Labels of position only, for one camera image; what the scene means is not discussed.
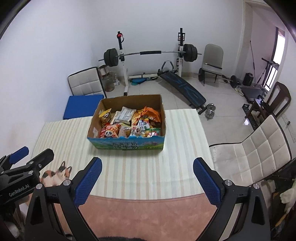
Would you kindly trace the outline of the red panda snack bag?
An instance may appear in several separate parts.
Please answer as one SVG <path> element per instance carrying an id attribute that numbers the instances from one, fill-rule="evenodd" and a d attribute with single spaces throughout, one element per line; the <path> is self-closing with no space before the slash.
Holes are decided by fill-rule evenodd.
<path id="1" fill-rule="evenodd" d="M 120 124 L 106 125 L 101 129 L 100 138 L 118 138 Z"/>

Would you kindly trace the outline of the yellow snack bag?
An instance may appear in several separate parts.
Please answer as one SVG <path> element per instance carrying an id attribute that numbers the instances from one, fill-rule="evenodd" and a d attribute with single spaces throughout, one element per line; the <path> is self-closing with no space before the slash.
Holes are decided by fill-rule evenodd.
<path id="1" fill-rule="evenodd" d="M 111 118 L 112 118 L 112 116 L 111 116 L 111 109 L 110 108 L 103 111 L 99 115 L 99 119 L 100 119 L 102 125 L 105 124 L 105 123 L 109 123 Z"/>

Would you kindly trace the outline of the white-grey barcode snack bag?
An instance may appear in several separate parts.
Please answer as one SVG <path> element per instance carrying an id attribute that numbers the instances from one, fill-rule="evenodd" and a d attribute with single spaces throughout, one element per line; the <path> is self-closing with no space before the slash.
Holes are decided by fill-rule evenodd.
<path id="1" fill-rule="evenodd" d="M 123 106 L 121 111 L 116 115 L 114 122 L 130 125 L 135 112 L 136 109 L 131 109 Z"/>

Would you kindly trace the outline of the small pink-white snack packet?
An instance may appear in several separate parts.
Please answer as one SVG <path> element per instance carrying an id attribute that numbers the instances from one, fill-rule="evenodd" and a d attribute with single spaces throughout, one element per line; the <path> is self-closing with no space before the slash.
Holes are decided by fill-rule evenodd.
<path id="1" fill-rule="evenodd" d="M 145 136 L 145 128 L 140 126 L 132 126 L 130 137 L 144 137 Z"/>

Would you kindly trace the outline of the orange snack bag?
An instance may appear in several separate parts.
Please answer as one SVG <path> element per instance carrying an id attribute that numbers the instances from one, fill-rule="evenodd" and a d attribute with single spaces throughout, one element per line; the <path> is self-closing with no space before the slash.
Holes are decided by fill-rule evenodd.
<path id="1" fill-rule="evenodd" d="M 162 121 L 160 112 L 148 106 L 143 108 L 140 117 L 148 118 L 149 120 L 155 121 L 157 123 Z"/>

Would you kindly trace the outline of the white quilted chair right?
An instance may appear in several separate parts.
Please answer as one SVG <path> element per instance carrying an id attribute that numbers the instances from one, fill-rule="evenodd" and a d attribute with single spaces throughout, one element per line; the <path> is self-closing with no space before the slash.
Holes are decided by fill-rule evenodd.
<path id="1" fill-rule="evenodd" d="M 292 160 L 285 133 L 272 114 L 242 142 L 211 145 L 210 152 L 214 170 L 239 186 L 264 180 Z"/>

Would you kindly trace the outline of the Franzzi cookie pack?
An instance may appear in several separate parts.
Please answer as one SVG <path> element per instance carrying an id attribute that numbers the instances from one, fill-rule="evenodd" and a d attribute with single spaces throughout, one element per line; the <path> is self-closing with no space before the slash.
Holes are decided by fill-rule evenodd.
<path id="1" fill-rule="evenodd" d="M 114 125 L 116 123 L 116 120 L 119 117 L 119 115 L 120 115 L 120 111 L 116 111 L 114 114 L 114 117 L 112 118 L 112 120 L 110 122 L 111 125 Z"/>

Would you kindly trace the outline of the white chair blue cushion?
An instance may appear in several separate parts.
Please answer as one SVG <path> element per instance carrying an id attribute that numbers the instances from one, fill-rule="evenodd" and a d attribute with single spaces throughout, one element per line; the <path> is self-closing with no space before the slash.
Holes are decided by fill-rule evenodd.
<path id="1" fill-rule="evenodd" d="M 69 96 L 63 119 L 93 116 L 99 102 L 106 98 L 97 67 L 87 68 L 68 76 L 72 95 Z"/>

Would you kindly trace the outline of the clear brown bread packet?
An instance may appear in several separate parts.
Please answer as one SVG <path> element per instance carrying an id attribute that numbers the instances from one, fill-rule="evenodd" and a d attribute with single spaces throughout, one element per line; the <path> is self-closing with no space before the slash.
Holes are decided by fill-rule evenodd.
<path id="1" fill-rule="evenodd" d="M 121 137 L 128 138 L 130 136 L 131 131 L 132 131 L 131 126 L 121 123 L 117 135 L 119 138 L 121 138 Z"/>

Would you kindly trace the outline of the cardboard snack box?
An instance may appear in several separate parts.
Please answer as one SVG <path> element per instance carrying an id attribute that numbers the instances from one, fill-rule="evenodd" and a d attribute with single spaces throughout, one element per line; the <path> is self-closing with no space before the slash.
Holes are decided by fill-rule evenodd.
<path id="1" fill-rule="evenodd" d="M 114 117 L 116 111 L 121 111 L 122 107 L 136 109 L 141 111 L 145 106 L 153 108 L 160 112 L 162 121 L 157 123 L 149 120 L 151 128 L 160 128 L 161 134 L 151 138 L 146 137 L 128 137 L 128 138 L 100 138 L 100 132 L 103 127 L 110 125 L 109 123 L 101 124 L 99 115 L 111 109 L 111 116 Z M 152 95 L 130 95 L 114 98 L 106 98 L 99 102 L 95 113 L 93 114 L 91 124 L 88 130 L 87 138 L 97 149 L 109 150 L 161 150 L 164 147 L 166 135 L 165 111 L 163 107 L 162 97 L 159 94 Z"/>

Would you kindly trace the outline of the colourful candy ball bag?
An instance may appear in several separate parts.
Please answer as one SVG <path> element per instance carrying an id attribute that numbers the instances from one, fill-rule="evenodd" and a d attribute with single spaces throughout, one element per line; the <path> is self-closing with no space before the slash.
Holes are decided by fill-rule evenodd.
<path id="1" fill-rule="evenodd" d="M 161 134 L 161 129 L 160 128 L 149 128 L 145 130 L 144 136 L 146 138 L 151 138 L 154 136 L 159 136 Z"/>

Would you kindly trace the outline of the chrome dumbbell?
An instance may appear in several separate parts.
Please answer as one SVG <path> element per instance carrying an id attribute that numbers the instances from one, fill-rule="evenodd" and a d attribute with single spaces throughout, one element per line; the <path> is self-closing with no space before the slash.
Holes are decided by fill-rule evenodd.
<path id="1" fill-rule="evenodd" d="M 206 110 L 205 110 L 205 118 L 208 120 L 211 120 L 214 118 L 215 116 L 215 110 L 216 110 L 216 106 L 213 103 L 209 103 L 206 106 Z"/>

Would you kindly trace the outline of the dark wooden chair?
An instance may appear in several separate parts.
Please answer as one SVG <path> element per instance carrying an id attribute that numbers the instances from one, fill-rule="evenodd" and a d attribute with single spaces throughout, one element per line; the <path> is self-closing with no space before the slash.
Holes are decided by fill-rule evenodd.
<path id="1" fill-rule="evenodd" d="M 271 93 L 267 100 L 264 100 L 262 95 L 258 95 L 253 102 L 243 104 L 242 109 L 245 112 L 245 119 L 249 121 L 253 130 L 256 130 L 260 124 L 256 122 L 252 115 L 253 111 L 259 112 L 258 116 L 265 120 L 269 115 L 280 117 L 288 108 L 292 100 L 288 88 L 280 82 L 274 84 Z"/>

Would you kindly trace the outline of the small barbell on floor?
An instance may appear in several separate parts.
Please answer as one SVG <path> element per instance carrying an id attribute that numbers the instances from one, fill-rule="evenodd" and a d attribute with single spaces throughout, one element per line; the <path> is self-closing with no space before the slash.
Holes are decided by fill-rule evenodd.
<path id="1" fill-rule="evenodd" d="M 221 74 L 219 72 L 209 71 L 209 70 L 205 70 L 203 68 L 199 69 L 198 80 L 200 82 L 202 82 L 203 84 L 205 84 L 205 79 L 206 79 L 207 74 L 210 74 L 210 75 L 214 76 L 214 82 L 217 81 L 217 78 L 220 78 L 225 83 L 230 84 L 230 86 L 232 88 L 236 88 L 236 87 L 241 85 L 241 81 L 235 75 L 232 75 L 231 77 L 227 77 L 227 76 L 225 76 L 225 75 L 223 75 L 223 74 Z"/>

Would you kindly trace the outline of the black sit-up bench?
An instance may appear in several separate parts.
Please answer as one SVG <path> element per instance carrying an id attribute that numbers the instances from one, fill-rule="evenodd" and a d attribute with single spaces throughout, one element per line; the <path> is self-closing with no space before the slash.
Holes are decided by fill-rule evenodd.
<path id="1" fill-rule="evenodd" d="M 171 71 L 164 70 L 167 62 L 170 63 L 172 67 Z M 157 75 L 169 83 L 173 88 L 178 90 L 180 94 L 187 99 L 191 106 L 193 106 L 196 110 L 199 109 L 198 114 L 202 114 L 206 111 L 207 106 L 205 97 L 201 95 L 196 88 L 175 73 L 174 65 L 170 60 L 167 60 L 162 64 L 162 67 L 158 70 Z"/>

